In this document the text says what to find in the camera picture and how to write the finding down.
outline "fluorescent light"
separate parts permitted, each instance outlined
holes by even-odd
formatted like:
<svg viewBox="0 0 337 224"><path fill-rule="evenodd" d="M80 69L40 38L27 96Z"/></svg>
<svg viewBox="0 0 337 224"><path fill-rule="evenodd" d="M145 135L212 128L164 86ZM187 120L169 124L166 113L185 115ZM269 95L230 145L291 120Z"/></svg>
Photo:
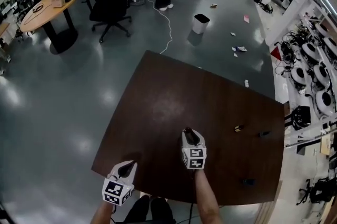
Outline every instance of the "fluorescent light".
<svg viewBox="0 0 337 224"><path fill-rule="evenodd" d="M330 9L333 10L333 13L337 16L337 12L335 11L335 9L333 8L333 6L330 4L329 0L325 0L328 4L328 6L330 7Z"/></svg>
<svg viewBox="0 0 337 224"><path fill-rule="evenodd" d="M331 11L328 9L328 7L325 5L325 3L324 3L322 0L320 0L320 1L322 2L322 4L324 5L324 7L326 8L326 10L327 10L330 14L332 14Z"/></svg>

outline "brown box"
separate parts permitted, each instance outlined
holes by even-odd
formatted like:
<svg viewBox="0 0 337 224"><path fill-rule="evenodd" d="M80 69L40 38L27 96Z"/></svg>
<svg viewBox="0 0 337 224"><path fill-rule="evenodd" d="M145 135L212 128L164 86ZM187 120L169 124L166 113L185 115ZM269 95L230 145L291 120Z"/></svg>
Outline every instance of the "brown box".
<svg viewBox="0 0 337 224"><path fill-rule="evenodd" d="M52 0L53 7L63 7L65 4L65 0Z"/></svg>

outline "oval table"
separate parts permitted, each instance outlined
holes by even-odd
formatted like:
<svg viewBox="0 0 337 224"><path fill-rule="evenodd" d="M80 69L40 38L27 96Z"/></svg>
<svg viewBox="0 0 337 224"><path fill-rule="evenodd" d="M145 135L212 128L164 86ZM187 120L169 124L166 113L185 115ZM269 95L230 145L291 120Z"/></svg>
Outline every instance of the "oval table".
<svg viewBox="0 0 337 224"><path fill-rule="evenodd" d="M53 54L63 53L68 50L77 39L77 31L73 25L72 19L68 12L68 8L75 2L70 0L62 7L52 7L52 0L41 0L34 6L34 9L43 5L43 8L37 12L31 9L21 22L20 29L22 32L30 32L40 28L46 31L47 36L51 40L50 51ZM51 20L63 13L68 22L69 29L58 34L55 32Z"/></svg>

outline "white pillar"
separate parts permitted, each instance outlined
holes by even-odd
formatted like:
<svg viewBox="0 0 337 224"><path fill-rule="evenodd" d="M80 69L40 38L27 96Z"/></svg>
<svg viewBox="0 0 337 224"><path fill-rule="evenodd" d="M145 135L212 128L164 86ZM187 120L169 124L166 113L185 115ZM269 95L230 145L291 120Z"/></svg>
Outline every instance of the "white pillar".
<svg viewBox="0 0 337 224"><path fill-rule="evenodd" d="M265 42L268 46L276 43L285 33L287 33L288 26L297 18L298 14L302 10L307 9L310 6L309 0L293 0L290 6L279 20L274 23L272 29L265 38Z"/></svg>

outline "white trash bin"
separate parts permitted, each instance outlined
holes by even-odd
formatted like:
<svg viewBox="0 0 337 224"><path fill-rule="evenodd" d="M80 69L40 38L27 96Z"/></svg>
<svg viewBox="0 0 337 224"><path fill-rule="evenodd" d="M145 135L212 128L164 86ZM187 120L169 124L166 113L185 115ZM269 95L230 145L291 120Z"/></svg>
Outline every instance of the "white trash bin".
<svg viewBox="0 0 337 224"><path fill-rule="evenodd" d="M192 30L196 32L197 34L202 34L204 33L207 24L209 24L210 19L208 19L205 15L203 14L196 14L193 19L193 27Z"/></svg>

